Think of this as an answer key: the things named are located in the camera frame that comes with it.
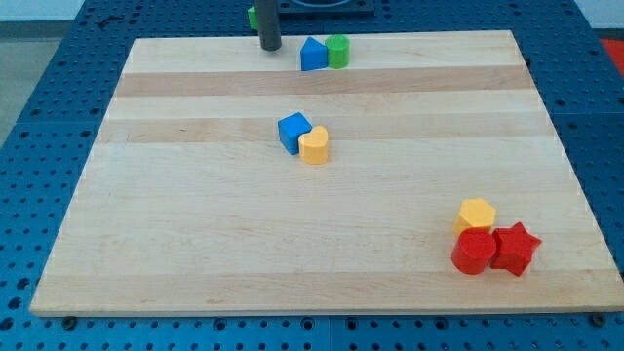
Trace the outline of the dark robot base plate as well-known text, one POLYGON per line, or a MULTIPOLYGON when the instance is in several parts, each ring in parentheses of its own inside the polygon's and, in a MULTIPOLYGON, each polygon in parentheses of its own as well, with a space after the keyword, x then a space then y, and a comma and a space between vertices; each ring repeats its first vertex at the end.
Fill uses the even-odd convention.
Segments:
POLYGON ((281 14, 370 14, 373 0, 278 0, 281 14))

